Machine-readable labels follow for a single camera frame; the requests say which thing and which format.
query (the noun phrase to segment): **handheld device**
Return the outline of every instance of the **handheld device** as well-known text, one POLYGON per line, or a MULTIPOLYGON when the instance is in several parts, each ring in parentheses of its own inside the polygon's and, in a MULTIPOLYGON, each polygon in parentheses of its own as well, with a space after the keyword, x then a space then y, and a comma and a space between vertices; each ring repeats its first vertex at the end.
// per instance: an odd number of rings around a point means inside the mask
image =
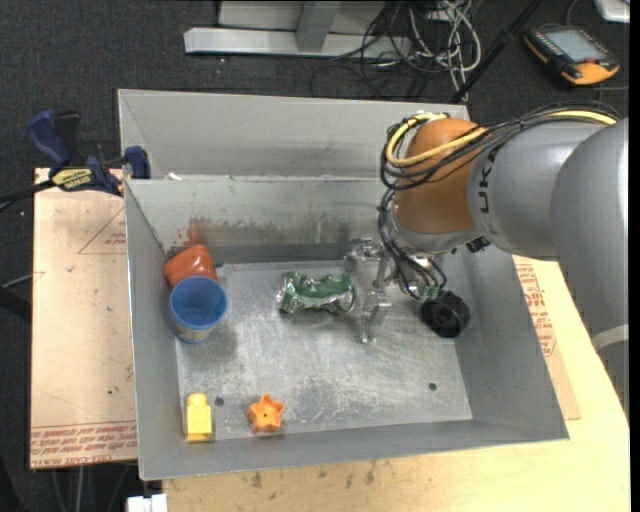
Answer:
POLYGON ((524 42, 553 76, 573 85, 600 83, 620 69, 609 48, 574 25, 531 29, 524 42))

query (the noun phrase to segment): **yellow cable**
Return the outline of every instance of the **yellow cable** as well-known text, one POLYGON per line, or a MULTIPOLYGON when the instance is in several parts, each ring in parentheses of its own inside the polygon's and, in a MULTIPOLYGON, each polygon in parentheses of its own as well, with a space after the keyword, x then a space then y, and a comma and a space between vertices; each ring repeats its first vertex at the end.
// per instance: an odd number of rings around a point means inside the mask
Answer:
POLYGON ((433 148, 433 149, 430 149, 429 151, 425 151, 424 153, 421 153, 419 155, 415 155, 410 158, 396 158, 395 156, 393 156, 393 151, 395 150, 396 144, 398 143, 400 138, 406 132, 408 132, 411 128, 413 128, 416 124, 418 124, 419 121, 433 121, 436 119, 444 119, 445 117, 447 117, 445 114, 418 114, 412 117, 411 119, 408 119, 404 124, 402 124, 402 126, 400 126, 395 131, 395 133, 389 139, 389 144, 387 144, 387 150, 385 152, 385 158, 387 159, 387 161, 390 164, 396 165, 399 167, 414 165, 428 158, 431 158, 432 156, 437 155, 438 153, 446 151, 448 149, 451 149, 457 146, 462 146, 474 139, 477 139, 480 135, 482 135, 485 131, 487 131, 486 128, 483 128, 482 126, 477 126, 476 128, 473 129, 473 132, 463 137, 460 137, 458 139, 452 140, 451 142, 443 144, 442 146, 438 146, 437 148, 433 148))
POLYGON ((594 121, 598 121, 599 123, 612 125, 618 122, 617 119, 613 117, 609 117, 605 114, 598 114, 596 112, 589 112, 588 110, 567 110, 566 112, 554 112, 553 114, 549 114, 551 117, 557 116, 569 116, 569 117, 584 117, 586 119, 593 119, 594 121))
MULTIPOLYGON (((585 119, 598 121, 599 123, 602 123, 605 125, 612 125, 617 122, 617 119, 614 119, 604 114, 589 112, 587 110, 566 110, 564 112, 554 112, 552 114, 549 114, 549 116, 550 117, 558 117, 558 116, 582 117, 585 119)), ((467 144, 468 142, 471 142, 472 140, 477 139, 480 135, 482 135, 484 132, 487 131, 486 128, 482 126, 477 126, 476 128, 474 128, 474 130, 471 133, 468 133, 467 135, 460 137, 458 139, 452 140, 451 142, 448 142, 446 144, 443 144, 442 146, 438 146, 437 148, 433 148, 433 149, 430 149, 429 151, 425 151, 424 153, 421 153, 419 155, 415 155, 410 158, 396 158, 395 156, 393 156, 393 151, 395 150, 395 147, 398 144, 398 141, 411 128, 416 126, 419 122, 434 121, 436 119, 443 119, 445 117, 447 117, 445 114, 433 114, 433 113, 416 114, 415 116, 413 116, 412 118, 404 122, 393 133, 393 135, 389 139, 389 143, 387 144, 387 149, 385 152, 385 158, 387 159, 387 161, 390 164, 395 165, 397 167, 408 167, 410 165, 415 165, 439 153, 442 153, 443 151, 467 144)))

